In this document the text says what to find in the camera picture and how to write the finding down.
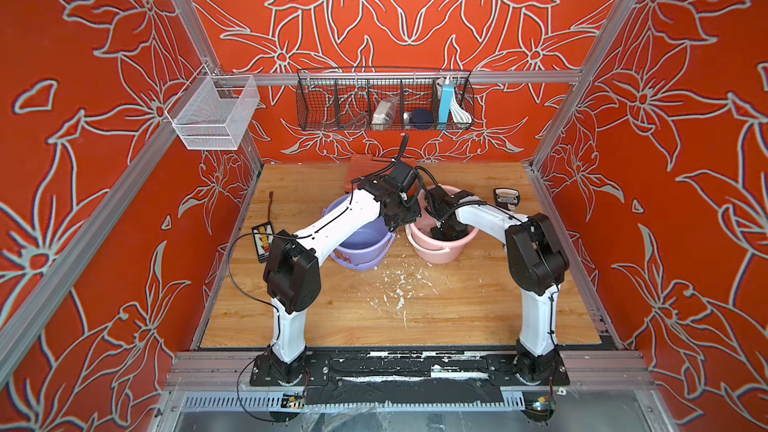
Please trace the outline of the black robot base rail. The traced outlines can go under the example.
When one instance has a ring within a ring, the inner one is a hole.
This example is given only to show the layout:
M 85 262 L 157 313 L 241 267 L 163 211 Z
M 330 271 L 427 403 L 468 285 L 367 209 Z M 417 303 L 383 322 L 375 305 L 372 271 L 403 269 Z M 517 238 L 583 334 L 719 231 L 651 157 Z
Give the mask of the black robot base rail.
M 293 365 L 269 353 L 250 366 L 252 387 L 297 388 L 310 405 L 501 404 L 502 389 L 570 384 L 559 351 L 534 359 L 517 350 L 310 349 Z

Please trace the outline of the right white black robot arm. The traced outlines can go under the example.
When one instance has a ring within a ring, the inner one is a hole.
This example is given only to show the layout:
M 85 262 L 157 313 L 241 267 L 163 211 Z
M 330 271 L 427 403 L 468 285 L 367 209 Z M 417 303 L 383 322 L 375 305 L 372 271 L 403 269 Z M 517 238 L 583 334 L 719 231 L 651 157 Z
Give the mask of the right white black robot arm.
M 569 260 L 550 218 L 542 213 L 515 215 L 466 190 L 441 186 L 425 192 L 426 211 L 435 221 L 431 234 L 455 240 L 480 231 L 499 240 L 522 294 L 522 327 L 516 341 L 516 374 L 527 384 L 553 375 L 560 360 L 556 335 L 557 302 Z

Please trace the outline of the purple plastic bucket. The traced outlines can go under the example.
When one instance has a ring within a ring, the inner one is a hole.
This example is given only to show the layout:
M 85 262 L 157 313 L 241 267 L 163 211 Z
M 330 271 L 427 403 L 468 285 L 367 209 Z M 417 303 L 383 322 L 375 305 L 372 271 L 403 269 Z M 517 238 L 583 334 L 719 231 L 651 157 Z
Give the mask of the purple plastic bucket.
M 389 251 L 394 233 L 379 216 L 379 204 L 365 191 L 337 199 L 314 225 L 312 247 L 323 265 L 332 259 L 354 271 L 375 268 Z

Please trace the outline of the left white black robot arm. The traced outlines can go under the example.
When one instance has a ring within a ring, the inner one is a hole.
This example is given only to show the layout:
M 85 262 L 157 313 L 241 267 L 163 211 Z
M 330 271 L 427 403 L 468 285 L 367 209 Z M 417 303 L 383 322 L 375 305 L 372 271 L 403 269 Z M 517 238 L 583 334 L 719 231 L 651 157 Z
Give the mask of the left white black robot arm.
M 420 217 L 418 198 L 410 192 L 418 179 L 416 172 L 366 177 L 318 221 L 295 234 L 276 234 L 263 274 L 274 309 L 273 365 L 290 368 L 303 361 L 306 313 L 321 291 L 320 269 L 342 242 L 379 218 L 394 231 Z

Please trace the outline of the pink plastic bucket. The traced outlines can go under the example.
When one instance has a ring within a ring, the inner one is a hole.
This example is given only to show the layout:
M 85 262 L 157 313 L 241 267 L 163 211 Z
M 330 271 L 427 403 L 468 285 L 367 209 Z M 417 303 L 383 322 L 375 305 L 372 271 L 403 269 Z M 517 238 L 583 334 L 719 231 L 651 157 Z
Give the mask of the pink plastic bucket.
M 418 194 L 421 216 L 413 223 L 405 226 L 406 238 L 416 254 L 430 264 L 447 264 L 458 258 L 464 247 L 472 242 L 479 230 L 468 227 L 468 234 L 458 240 L 445 241 L 432 236 L 431 229 L 438 225 L 435 218 L 427 212 L 425 192 Z

